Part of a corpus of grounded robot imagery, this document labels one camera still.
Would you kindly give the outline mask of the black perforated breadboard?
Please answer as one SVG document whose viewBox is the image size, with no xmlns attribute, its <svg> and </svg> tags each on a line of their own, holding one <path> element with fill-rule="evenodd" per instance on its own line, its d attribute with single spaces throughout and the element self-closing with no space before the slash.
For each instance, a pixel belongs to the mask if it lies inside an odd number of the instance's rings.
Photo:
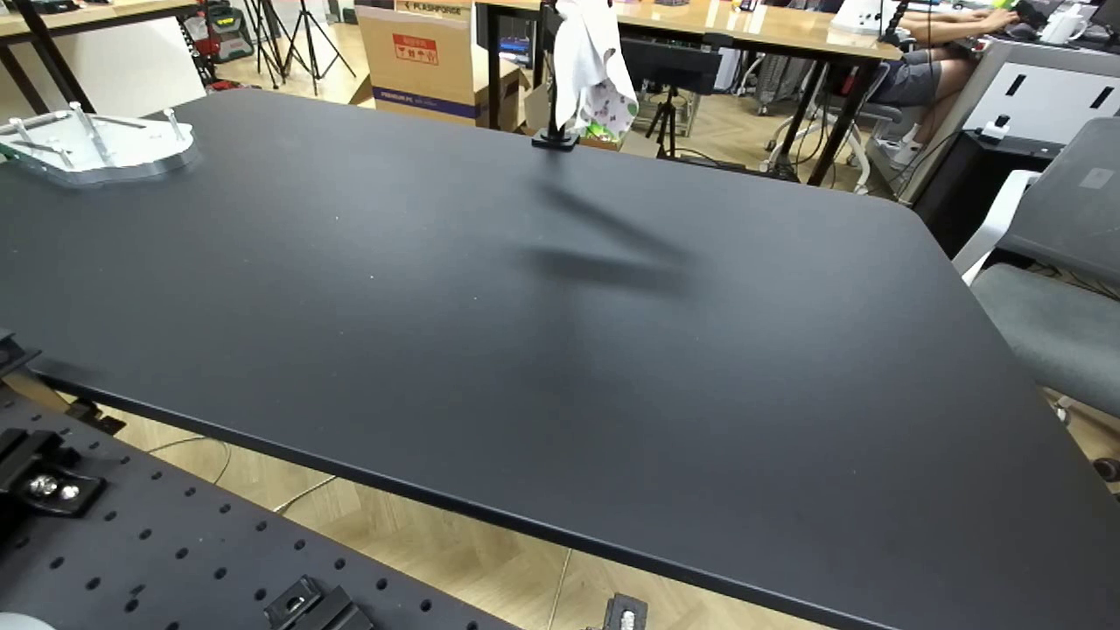
<svg viewBox="0 0 1120 630">
<path fill-rule="evenodd" d="M 16 390 L 0 430 L 0 630 L 506 630 Z"/>
</svg>

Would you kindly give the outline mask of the white board panel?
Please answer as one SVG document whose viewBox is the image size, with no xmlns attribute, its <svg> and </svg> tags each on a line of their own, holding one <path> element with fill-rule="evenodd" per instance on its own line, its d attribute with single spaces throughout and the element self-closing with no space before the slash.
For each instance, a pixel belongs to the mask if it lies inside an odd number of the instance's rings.
<svg viewBox="0 0 1120 630">
<path fill-rule="evenodd" d="M 175 18 L 90 27 L 57 39 L 97 113 L 149 115 L 208 95 Z"/>
</svg>

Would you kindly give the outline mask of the seated person in background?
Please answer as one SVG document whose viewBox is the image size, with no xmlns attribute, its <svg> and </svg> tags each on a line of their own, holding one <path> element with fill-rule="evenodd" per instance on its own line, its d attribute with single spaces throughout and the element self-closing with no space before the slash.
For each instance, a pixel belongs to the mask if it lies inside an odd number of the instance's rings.
<svg viewBox="0 0 1120 630">
<path fill-rule="evenodd" d="M 985 39 L 1015 22 L 1019 12 L 1008 8 L 973 12 L 902 12 L 898 27 L 912 44 L 883 73 L 874 103 L 918 108 L 922 117 L 898 138 L 877 144 L 894 167 L 912 164 L 970 82 Z"/>
</svg>

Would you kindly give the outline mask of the wooden desk in background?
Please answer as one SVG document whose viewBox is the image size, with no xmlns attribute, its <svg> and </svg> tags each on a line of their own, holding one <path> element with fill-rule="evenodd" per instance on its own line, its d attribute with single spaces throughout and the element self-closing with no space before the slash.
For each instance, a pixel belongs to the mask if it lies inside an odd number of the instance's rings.
<svg viewBox="0 0 1120 630">
<path fill-rule="evenodd" d="M 799 8 L 756 2 L 743 10 L 740 0 L 616 0 L 613 18 L 623 34 L 806 55 L 811 58 L 809 80 L 820 80 L 833 64 L 849 64 L 849 89 L 809 173 L 811 185 L 830 173 L 839 138 L 870 89 L 874 71 L 902 55 L 902 50 L 877 30 L 854 30 L 833 12 Z"/>
</svg>

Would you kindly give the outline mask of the black clamp stand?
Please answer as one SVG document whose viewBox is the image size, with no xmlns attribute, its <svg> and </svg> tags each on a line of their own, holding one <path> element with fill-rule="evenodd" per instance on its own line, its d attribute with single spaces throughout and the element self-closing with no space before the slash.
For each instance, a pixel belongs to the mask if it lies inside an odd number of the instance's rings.
<svg viewBox="0 0 1120 630">
<path fill-rule="evenodd" d="M 548 78 L 548 89 L 547 89 L 547 127 L 533 135 L 533 144 L 543 151 L 573 151 L 579 145 L 579 138 L 558 117 L 560 80 L 558 80 L 558 64 L 554 64 L 554 43 L 558 43 L 560 23 L 564 23 L 564 18 L 558 10 L 558 0 L 540 0 L 537 39 L 540 39 L 543 71 Z"/>
</svg>

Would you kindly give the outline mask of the white printed cloth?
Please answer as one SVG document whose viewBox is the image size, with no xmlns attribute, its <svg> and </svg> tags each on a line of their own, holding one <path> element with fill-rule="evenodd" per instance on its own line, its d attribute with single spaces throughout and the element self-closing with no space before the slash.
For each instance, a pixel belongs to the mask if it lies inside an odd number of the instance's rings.
<svg viewBox="0 0 1120 630">
<path fill-rule="evenodd" d="M 558 64 L 558 117 L 583 132 L 588 127 L 623 135 L 637 115 L 637 88 L 623 55 L 618 18 L 608 0 L 558 0 L 564 18 Z"/>
</svg>

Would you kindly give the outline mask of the clear plastic dish rack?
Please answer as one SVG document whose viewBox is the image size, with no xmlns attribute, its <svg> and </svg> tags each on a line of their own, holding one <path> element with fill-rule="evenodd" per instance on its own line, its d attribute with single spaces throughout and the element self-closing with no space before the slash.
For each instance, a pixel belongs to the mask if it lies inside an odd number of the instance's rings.
<svg viewBox="0 0 1120 630">
<path fill-rule="evenodd" d="M 132 117 L 68 103 L 0 127 L 5 157 L 64 177 L 158 167 L 190 153 L 191 144 L 191 127 L 170 108 L 158 117 Z"/>
</svg>

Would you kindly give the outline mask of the cardboard box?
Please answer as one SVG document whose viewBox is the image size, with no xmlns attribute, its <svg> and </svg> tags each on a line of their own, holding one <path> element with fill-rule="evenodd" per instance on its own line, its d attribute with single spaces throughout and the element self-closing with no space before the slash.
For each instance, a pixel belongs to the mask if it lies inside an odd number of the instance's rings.
<svg viewBox="0 0 1120 630">
<path fill-rule="evenodd" d="M 516 64 L 488 66 L 471 0 L 363 0 L 356 27 L 369 78 L 355 103 L 454 127 L 523 127 L 526 73 Z"/>
</svg>

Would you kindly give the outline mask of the grey office chair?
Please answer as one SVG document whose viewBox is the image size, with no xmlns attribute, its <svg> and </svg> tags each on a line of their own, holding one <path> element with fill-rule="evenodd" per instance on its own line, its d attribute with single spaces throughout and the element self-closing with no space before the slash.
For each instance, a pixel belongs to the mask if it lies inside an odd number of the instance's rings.
<svg viewBox="0 0 1120 630">
<path fill-rule="evenodd" d="M 1120 117 L 1008 171 L 953 264 L 1043 387 L 1120 411 Z"/>
</svg>

